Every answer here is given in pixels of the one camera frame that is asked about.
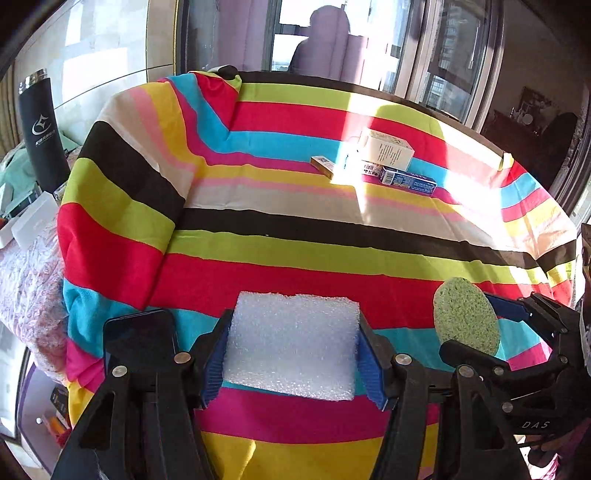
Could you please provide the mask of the green oval sponge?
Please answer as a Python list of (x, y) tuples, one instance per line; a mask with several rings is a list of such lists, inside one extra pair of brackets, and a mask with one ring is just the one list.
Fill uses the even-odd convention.
[(434, 326), (441, 343), (455, 340), (485, 354), (497, 354), (498, 317), (480, 288), (465, 278), (450, 278), (436, 290), (433, 308)]

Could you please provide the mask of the white foam sponge block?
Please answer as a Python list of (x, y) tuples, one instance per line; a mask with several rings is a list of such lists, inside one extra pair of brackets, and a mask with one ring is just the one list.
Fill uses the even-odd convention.
[(223, 378), (280, 394), (352, 400), (360, 317), (359, 304), (344, 297), (242, 292)]

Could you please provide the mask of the blue toothpaste box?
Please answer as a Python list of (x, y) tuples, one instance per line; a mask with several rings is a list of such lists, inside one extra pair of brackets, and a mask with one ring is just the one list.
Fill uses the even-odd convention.
[(363, 162), (362, 169), (363, 174), (378, 178), (383, 185), (417, 194), (432, 196), (437, 188), (437, 182), (433, 179), (393, 167)]

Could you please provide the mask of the small yellow printed box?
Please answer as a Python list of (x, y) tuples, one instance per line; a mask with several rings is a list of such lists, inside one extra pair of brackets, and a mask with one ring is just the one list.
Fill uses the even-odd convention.
[(335, 163), (322, 155), (311, 156), (311, 166), (314, 166), (319, 173), (332, 180), (335, 175)]

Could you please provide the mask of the white cardboard box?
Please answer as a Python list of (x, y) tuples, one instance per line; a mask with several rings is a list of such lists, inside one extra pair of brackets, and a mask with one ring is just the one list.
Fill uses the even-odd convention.
[(363, 131), (358, 151), (363, 161), (407, 171), (414, 148), (404, 139), (372, 129)]

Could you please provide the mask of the striped colourful tablecloth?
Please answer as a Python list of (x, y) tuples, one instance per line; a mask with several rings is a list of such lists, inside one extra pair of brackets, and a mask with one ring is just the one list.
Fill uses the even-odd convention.
[[(415, 150), (432, 196), (363, 174), (376, 130)], [(332, 180), (311, 156), (335, 163)], [(480, 444), (484, 378), (439, 355), (433, 297), (462, 277), (570, 307), (580, 245), (560, 205), (480, 135), (367, 88), (283, 73), (189, 72), (113, 96), (57, 217), (74, 429), (57, 479), (526, 479), (538, 435)], [(223, 379), (192, 406), (190, 349), (242, 292), (344, 297), (387, 337), (393, 410)], [(498, 317), (494, 356), (546, 361)]]

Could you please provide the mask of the pink lace tablecloth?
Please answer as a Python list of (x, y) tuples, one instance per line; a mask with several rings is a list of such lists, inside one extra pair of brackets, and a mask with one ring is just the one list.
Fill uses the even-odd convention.
[(1, 250), (1, 321), (30, 350), (36, 367), (58, 383), (66, 381), (63, 281), (55, 221), (27, 248), (11, 241)]

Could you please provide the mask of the white plastic case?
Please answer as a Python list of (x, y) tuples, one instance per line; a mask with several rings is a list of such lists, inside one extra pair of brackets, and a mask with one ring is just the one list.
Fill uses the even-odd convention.
[(1, 228), (0, 249), (6, 248), (15, 240), (20, 249), (26, 250), (42, 230), (55, 219), (57, 212), (58, 204), (54, 196), (43, 192), (22, 213), (10, 219)]

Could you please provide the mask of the black thermos bottle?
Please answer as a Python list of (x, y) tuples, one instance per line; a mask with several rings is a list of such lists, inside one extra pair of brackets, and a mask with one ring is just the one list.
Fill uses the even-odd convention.
[(51, 94), (51, 82), (45, 69), (28, 75), (19, 83), (19, 112), (25, 146), (38, 185), (53, 193), (69, 177)]

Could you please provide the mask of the mint green cloth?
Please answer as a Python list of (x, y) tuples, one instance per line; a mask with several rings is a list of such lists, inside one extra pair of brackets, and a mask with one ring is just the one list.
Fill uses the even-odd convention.
[(41, 192), (29, 154), (21, 141), (1, 161), (1, 217), (18, 216)]

